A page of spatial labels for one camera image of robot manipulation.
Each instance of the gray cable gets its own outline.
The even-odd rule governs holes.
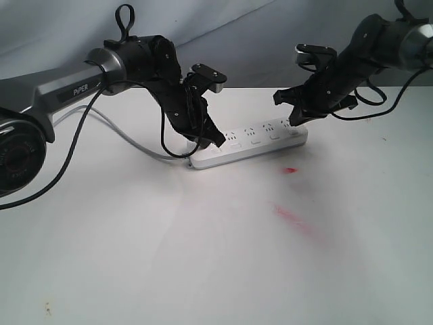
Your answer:
[[[54,127],[58,126],[61,122],[66,120],[69,116],[79,112],[80,110],[84,110],[86,107],[87,107],[86,105],[82,105],[82,106],[78,106],[76,108],[73,108],[69,112],[67,112],[64,115],[62,115],[61,117],[59,117],[59,119],[53,123],[53,126]],[[147,149],[146,147],[143,147],[141,144],[137,143],[134,139],[130,138],[124,131],[122,131],[122,129],[120,127],[118,127],[113,121],[111,121],[105,114],[103,114],[102,112],[100,112],[99,110],[97,110],[94,107],[91,108],[91,111],[93,111],[94,113],[98,114],[101,117],[98,120],[100,120],[106,126],[111,128],[111,130],[113,130],[114,132],[119,134],[119,136],[121,136],[126,142],[128,142],[130,145],[134,146],[136,149],[140,150],[141,152],[143,152],[143,153],[145,153],[145,154],[147,154],[147,155],[149,155],[155,159],[178,160],[178,158],[175,158],[172,156],[165,156],[163,154],[153,152],[153,151]]]

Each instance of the red stain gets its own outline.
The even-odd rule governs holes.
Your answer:
[[[301,220],[299,217],[297,217],[290,211],[284,210],[282,207],[280,207],[277,204],[275,204],[275,214],[290,221],[290,223],[295,227],[297,227],[304,235],[310,236],[313,234],[313,230],[309,225],[307,225],[303,220]]]
[[[296,173],[297,171],[298,171],[297,168],[283,168],[284,174],[293,174]]]

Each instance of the robotic arm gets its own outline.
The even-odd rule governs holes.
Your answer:
[[[416,76],[433,68],[433,24],[428,18],[415,19],[403,0],[395,3],[403,18],[389,22],[377,14],[366,17],[338,56],[330,47],[296,46],[296,63],[303,68],[315,66],[315,70],[306,69],[314,74],[305,84],[274,95],[276,105],[294,106],[289,119],[292,126],[325,118],[343,108],[353,109],[357,97],[349,94],[385,68],[418,70]]]
[[[123,6],[130,10],[126,28],[120,19]],[[122,39],[104,41],[84,62],[0,80],[0,197],[23,188],[41,169],[46,142],[55,138],[53,113],[102,89],[116,95],[133,86],[126,81],[147,88],[174,130],[197,146],[224,143],[202,95],[208,89],[220,92],[227,77],[196,64],[182,79],[173,43],[162,36],[129,36],[132,6],[120,6],[116,21]]]

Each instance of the white table surface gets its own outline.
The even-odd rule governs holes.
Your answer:
[[[274,91],[207,93],[210,115],[220,129],[289,115]],[[0,212],[0,324],[431,324],[432,102],[410,88],[389,116],[314,121],[306,146],[203,171],[89,118],[54,190]],[[95,107],[162,152],[146,91]],[[1,203],[52,179],[80,116]],[[167,142],[186,147],[171,128]]]

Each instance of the white power strip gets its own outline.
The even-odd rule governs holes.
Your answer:
[[[272,151],[301,146],[305,144],[308,137],[306,127],[291,127],[287,117],[225,131],[223,134],[226,142],[220,148],[211,144],[189,157],[192,167],[205,169]],[[195,142],[188,142],[189,149],[195,146]]]

